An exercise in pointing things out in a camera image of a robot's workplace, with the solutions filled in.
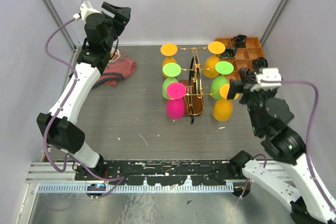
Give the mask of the green wine glass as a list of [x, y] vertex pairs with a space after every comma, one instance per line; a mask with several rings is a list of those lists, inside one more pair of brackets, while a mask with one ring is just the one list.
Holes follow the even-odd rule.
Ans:
[[225, 76], [234, 71], [234, 65], [228, 61], [219, 61], [215, 64], [215, 70], [219, 75], [212, 81], [210, 94], [212, 98], [220, 100], [222, 96], [219, 90], [223, 85], [229, 83]]
[[167, 88], [170, 84], [177, 82], [176, 77], [181, 73], [182, 68], [179, 64], [170, 62], [166, 63], [162, 67], [162, 72], [166, 76], [166, 79], [164, 80], [162, 84], [162, 95], [164, 98], [169, 99], [167, 94]]

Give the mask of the orange wine glass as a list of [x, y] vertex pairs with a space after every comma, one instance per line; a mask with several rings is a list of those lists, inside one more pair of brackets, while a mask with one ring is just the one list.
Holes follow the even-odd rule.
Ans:
[[160, 48], [160, 52], [165, 56], [165, 59], [162, 62], [162, 66], [167, 63], [176, 63], [174, 55], [177, 53], [177, 46], [173, 43], [163, 44]]
[[215, 65], [219, 63], [219, 58], [217, 55], [223, 53], [226, 47], [219, 41], [213, 41], [208, 44], [207, 49], [212, 53], [212, 55], [205, 61], [203, 74], [208, 78], [216, 78], [219, 75], [215, 69]]
[[228, 121], [233, 112], [232, 100], [236, 100], [239, 94], [235, 94], [233, 99], [228, 99], [230, 84], [224, 84], [219, 89], [220, 99], [216, 101], [213, 108], [213, 117], [218, 121]]

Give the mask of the pink wine glass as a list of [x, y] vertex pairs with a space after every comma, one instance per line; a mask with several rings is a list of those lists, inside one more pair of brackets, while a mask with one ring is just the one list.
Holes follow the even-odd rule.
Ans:
[[186, 86], [180, 82], [174, 82], [167, 86], [166, 92], [169, 98], [166, 104], [166, 115], [174, 120], [181, 118], [185, 113]]

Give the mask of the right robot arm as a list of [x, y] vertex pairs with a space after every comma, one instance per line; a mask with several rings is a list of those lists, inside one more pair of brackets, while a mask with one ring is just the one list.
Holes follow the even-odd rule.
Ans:
[[231, 80], [227, 98], [243, 96], [254, 136], [262, 139], [266, 153], [289, 175], [293, 186], [258, 164], [245, 151], [230, 159], [233, 177], [256, 182], [280, 201], [295, 223], [335, 223], [335, 198], [317, 177], [308, 156], [308, 140], [303, 140], [288, 124], [294, 118], [285, 100], [276, 97], [277, 87], [254, 91], [253, 82]]

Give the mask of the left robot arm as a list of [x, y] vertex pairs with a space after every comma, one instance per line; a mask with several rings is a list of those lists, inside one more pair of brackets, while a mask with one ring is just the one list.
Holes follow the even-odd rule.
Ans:
[[54, 169], [64, 171], [50, 157], [49, 147], [63, 151], [67, 158], [79, 163], [93, 180], [104, 176], [104, 159], [86, 143], [85, 133], [76, 123], [89, 91], [103, 74], [111, 59], [111, 49], [117, 48], [119, 36], [131, 18], [130, 7], [118, 7], [107, 2], [103, 2], [101, 7], [103, 11], [100, 12], [89, 1], [82, 1], [79, 12], [56, 29], [59, 32], [75, 21], [84, 22], [86, 37], [75, 66], [50, 53], [49, 43], [56, 32], [47, 39], [46, 54], [69, 67], [72, 76], [55, 105], [48, 113], [40, 113], [37, 117], [45, 156]]

